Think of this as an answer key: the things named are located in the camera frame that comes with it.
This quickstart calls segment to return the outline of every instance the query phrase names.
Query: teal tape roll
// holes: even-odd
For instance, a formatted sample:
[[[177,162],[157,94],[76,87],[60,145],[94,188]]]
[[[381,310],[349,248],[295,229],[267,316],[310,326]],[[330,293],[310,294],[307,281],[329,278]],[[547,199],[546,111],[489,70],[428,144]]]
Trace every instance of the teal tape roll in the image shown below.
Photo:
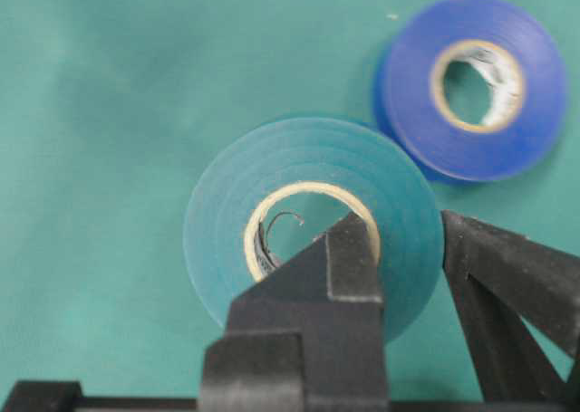
[[[217,156],[193,191],[184,224],[199,297],[223,325],[232,299],[265,272],[256,245],[260,220],[280,199],[307,191],[341,200],[367,223],[392,340],[419,315],[439,276],[440,212],[413,162],[382,134],[350,122],[280,120]]]

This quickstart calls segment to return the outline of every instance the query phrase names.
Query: tape roll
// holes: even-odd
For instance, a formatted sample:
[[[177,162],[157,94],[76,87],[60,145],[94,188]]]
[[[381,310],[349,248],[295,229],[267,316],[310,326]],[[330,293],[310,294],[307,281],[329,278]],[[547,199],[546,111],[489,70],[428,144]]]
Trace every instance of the tape roll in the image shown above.
[[[470,63],[488,83],[481,125],[450,110],[443,76]],[[544,29],[501,0],[445,0],[390,46],[375,83],[379,126],[425,170],[448,182],[514,176],[553,146],[566,106],[565,70]]]
[[[421,312],[443,256],[440,212],[412,161],[381,133],[341,120],[280,120],[222,151],[184,224],[188,272],[223,325],[232,299],[267,272],[256,244],[267,209],[299,192],[339,199],[367,224],[386,295],[387,340]],[[304,220],[315,221],[308,216]]]

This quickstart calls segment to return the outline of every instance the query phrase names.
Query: green cloth background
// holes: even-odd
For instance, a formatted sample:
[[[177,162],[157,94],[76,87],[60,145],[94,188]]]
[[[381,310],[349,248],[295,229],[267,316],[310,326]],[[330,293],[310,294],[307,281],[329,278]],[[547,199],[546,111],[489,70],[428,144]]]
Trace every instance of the green cloth background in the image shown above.
[[[220,333],[181,249],[199,175],[267,120],[372,123],[383,46],[434,1],[0,0],[0,401],[20,378],[197,395]],[[433,188],[441,207],[580,254],[580,7],[507,1],[565,59],[565,131],[520,177]],[[442,277],[387,351],[395,398],[480,398]]]

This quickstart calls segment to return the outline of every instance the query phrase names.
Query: blue tape roll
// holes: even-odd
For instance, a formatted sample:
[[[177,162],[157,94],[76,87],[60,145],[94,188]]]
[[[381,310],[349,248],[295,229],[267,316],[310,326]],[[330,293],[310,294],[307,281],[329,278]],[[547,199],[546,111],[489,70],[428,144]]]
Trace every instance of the blue tape roll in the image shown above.
[[[447,104],[437,100],[434,81],[450,49],[475,41],[490,49],[493,61],[503,58],[504,80],[519,85],[516,98],[496,113],[508,116],[487,131],[454,123],[444,111]],[[474,48],[462,50],[463,62]],[[501,0],[445,0],[420,13],[391,45],[374,93],[382,131],[429,179],[446,182],[499,180],[530,168],[553,146],[566,107],[564,65],[551,38],[533,18]]]
[[[372,214],[381,236],[387,340],[393,339],[421,312],[440,274],[440,212],[404,152],[381,133],[340,120],[267,124],[206,169],[189,201],[183,242],[201,301],[223,325],[232,299],[255,282],[244,241],[250,217],[281,187],[307,181],[339,187]]]

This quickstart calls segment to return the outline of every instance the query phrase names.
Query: tape core hole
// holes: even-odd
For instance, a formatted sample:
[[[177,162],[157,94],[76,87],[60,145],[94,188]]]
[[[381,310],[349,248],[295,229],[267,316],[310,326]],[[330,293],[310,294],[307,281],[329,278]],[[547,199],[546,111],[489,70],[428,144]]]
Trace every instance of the tape core hole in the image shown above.
[[[457,117],[472,125],[481,125],[491,107],[491,88],[468,62],[452,61],[443,79],[445,99]]]
[[[454,110],[450,107],[450,101],[454,106],[458,103],[448,100],[451,92],[448,86],[453,74],[459,74],[459,77],[465,75],[469,82],[478,83],[475,73],[470,72],[465,64],[470,65],[483,78],[488,86],[489,97],[485,114],[480,118],[468,117],[468,121],[463,119],[463,115],[458,115],[455,111],[457,107]],[[462,91],[463,96],[467,97],[463,99],[465,102],[460,104],[461,107],[481,111],[485,108],[481,97],[486,96],[482,92],[483,85],[479,82],[479,85],[471,85],[469,89],[475,90],[477,101],[481,101],[481,104],[475,105],[471,92]],[[504,129],[517,117],[526,97],[526,82],[515,57],[507,50],[487,41],[465,40],[441,52],[431,69],[430,92],[435,107],[451,125],[465,131],[490,133]]]
[[[244,232],[250,274],[256,281],[262,280],[351,211],[365,222],[372,254],[378,263],[381,254],[378,226],[360,199],[335,185],[300,181],[268,195],[250,216]],[[303,225],[296,221],[296,215],[304,219]]]

